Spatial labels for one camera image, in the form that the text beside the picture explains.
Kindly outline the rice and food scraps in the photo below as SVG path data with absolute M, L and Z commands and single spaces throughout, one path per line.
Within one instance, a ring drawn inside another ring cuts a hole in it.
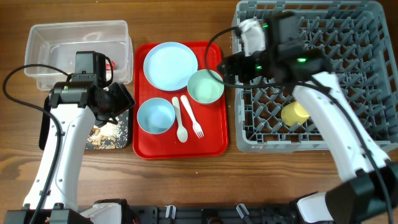
M 101 128 L 94 126 L 88 136 L 86 150 L 122 149 L 129 142 L 129 128 L 125 121 L 107 123 Z

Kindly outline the red snack wrapper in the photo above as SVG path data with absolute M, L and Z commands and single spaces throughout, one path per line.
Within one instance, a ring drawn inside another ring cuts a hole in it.
M 106 69 L 107 70 L 114 70 L 116 68 L 115 64 L 113 61 L 106 61 Z

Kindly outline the mint green bowl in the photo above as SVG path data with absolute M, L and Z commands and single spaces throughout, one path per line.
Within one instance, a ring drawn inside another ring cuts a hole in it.
M 195 72 L 187 84 L 188 94 L 204 105 L 216 102 L 224 93 L 224 85 L 216 79 L 222 80 L 222 77 L 215 71 L 203 69 Z

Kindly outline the light blue small bowl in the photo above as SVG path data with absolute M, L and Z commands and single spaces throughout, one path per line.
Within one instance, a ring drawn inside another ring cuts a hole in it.
M 137 123 L 149 134 L 162 134 L 175 122 L 175 110 L 170 101 L 164 98 L 150 98 L 140 105 Z

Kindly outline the yellow plastic cup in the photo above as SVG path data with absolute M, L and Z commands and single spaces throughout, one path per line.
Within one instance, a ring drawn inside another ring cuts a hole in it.
M 288 126 L 293 126 L 296 123 L 301 125 L 309 118 L 308 112 L 297 101 L 286 105 L 281 111 L 281 119 Z

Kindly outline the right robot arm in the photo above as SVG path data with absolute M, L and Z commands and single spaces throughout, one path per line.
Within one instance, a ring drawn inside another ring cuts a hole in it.
M 397 164 L 374 142 L 347 102 L 329 61 L 317 50 L 273 56 L 239 52 L 217 66 L 241 82 L 263 76 L 273 87 L 291 87 L 334 158 L 342 184 L 296 201 L 305 223 L 360 223 L 397 207 Z

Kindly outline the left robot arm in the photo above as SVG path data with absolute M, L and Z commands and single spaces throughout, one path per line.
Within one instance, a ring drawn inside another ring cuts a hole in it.
M 49 95 L 49 128 L 40 167 L 20 210 L 5 223 L 132 223 L 125 199 L 99 200 L 78 212 L 77 191 L 86 142 L 97 121 L 115 123 L 135 104 L 122 83 L 58 82 Z

